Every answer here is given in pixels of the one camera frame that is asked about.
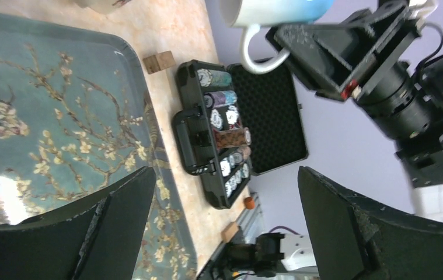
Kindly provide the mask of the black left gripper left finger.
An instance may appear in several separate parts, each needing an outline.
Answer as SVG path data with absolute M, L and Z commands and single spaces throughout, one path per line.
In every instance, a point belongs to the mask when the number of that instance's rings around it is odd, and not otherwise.
M 131 279 L 156 174 L 142 167 L 91 195 L 0 225 L 0 279 Z

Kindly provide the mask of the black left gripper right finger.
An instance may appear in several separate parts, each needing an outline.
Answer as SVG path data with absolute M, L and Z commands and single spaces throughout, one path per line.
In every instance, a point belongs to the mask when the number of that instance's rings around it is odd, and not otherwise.
M 443 279 L 443 223 L 392 208 L 300 167 L 321 279 Z

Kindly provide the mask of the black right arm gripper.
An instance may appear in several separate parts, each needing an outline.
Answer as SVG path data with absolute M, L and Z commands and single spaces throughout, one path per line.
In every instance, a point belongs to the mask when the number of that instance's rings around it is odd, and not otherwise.
M 362 9 L 341 23 L 291 23 L 272 27 L 266 40 L 290 56 L 284 65 L 318 96 L 342 102 L 360 88 L 370 94 L 420 36 L 421 19 L 405 1 Z

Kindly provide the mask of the white and blue mug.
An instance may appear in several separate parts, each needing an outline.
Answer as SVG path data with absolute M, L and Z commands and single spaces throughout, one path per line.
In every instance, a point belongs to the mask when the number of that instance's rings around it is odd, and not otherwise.
M 330 0 L 233 0 L 220 1 L 219 10 L 227 26 L 243 29 L 239 43 L 242 66 L 252 74 L 261 75 L 275 70 L 291 53 L 283 48 L 269 61 L 252 60 L 249 44 L 260 29 L 287 23 L 313 23 L 333 3 Z

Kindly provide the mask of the cream patterned mug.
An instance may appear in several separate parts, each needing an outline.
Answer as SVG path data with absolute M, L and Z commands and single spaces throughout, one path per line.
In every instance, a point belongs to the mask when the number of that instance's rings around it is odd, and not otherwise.
M 104 15 L 116 11 L 129 2 L 131 0 L 75 0 L 75 3 L 81 8 L 90 8 Z

